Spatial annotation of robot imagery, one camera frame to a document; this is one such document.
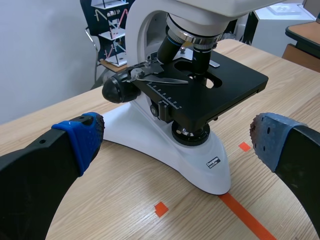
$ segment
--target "table surface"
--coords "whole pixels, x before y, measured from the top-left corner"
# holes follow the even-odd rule
[[[262,112],[282,114],[320,131],[320,74],[234,40],[217,52],[269,77],[264,91],[210,123],[223,141],[231,171],[229,193],[279,240],[318,239],[306,212],[286,185],[256,157],[249,127]],[[118,105],[97,88],[0,126],[0,155],[23,148],[62,120]],[[168,212],[158,217],[162,201]],[[95,160],[62,200],[47,240],[255,240],[219,199],[141,152],[104,141]]]
[[[320,23],[315,21],[298,24],[288,27],[288,29],[311,42],[320,45]]]

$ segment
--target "microscope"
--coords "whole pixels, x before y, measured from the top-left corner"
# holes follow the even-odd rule
[[[126,21],[128,68],[102,89],[126,104],[103,114],[103,139],[163,162],[205,192],[228,192],[227,154],[209,122],[262,91],[268,77],[212,50],[230,21],[278,2],[136,0]]]

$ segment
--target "orange tape marker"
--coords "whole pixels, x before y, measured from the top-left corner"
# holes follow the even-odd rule
[[[169,208],[167,208],[166,205],[161,201],[157,205],[154,206],[155,208],[155,214],[158,215],[159,218],[161,218],[166,212],[168,212]]]
[[[244,152],[248,152],[251,149],[251,147],[245,142],[241,143],[239,145],[239,148],[241,148]]]
[[[277,240],[230,193],[219,195],[219,198],[260,240]]]

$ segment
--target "brand label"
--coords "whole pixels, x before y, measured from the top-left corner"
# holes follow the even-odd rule
[[[206,165],[208,166],[208,168],[212,169],[215,165],[217,165],[220,162],[221,162],[221,160],[216,156],[214,159],[207,162]]]

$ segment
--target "black microscope stage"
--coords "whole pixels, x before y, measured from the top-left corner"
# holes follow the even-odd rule
[[[175,120],[193,133],[211,120],[265,89],[268,77],[226,56],[212,51],[211,59],[220,64],[209,66],[205,77],[214,86],[207,88],[191,79],[192,62],[179,58],[161,65],[159,78],[186,80],[188,84],[165,84],[135,80],[133,84],[158,105],[159,118],[166,122]],[[128,68],[128,75],[134,67]]]

